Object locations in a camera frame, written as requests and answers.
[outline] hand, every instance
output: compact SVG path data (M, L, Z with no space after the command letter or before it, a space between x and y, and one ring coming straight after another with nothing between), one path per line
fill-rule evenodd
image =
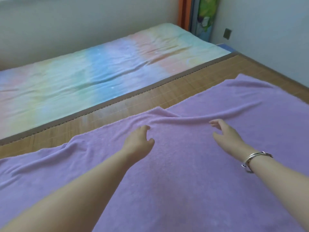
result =
M130 161L136 163L146 157L152 150L155 141L153 138L147 141L147 131L149 129L150 126L143 125L131 132L126 138L122 151L128 155Z
M246 144L238 132L222 119L212 120L209 123L212 127L222 130L222 135L213 133L214 139L225 152L235 159L244 162L250 154L259 152Z

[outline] person's left arm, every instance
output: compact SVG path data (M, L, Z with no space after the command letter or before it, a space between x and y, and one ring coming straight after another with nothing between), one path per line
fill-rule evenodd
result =
M122 149L89 172L47 196L0 232L91 232L127 170L144 158L155 141L149 126L133 131Z

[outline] pastel rainbow bedding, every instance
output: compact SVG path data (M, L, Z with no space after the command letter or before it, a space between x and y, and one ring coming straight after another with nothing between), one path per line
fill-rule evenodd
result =
M0 72L0 140L229 54L173 24Z

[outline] forearm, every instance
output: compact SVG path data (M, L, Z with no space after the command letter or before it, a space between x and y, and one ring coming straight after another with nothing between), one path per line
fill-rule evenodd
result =
M91 232L133 163L117 152L11 221L2 232Z
M268 156L253 158L250 168L302 227L309 231L309 178Z

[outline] wall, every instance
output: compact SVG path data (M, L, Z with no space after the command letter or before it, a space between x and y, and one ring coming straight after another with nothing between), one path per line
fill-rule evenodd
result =
M211 42L309 87L309 0L221 0Z
M0 68L177 23L178 0L0 0Z

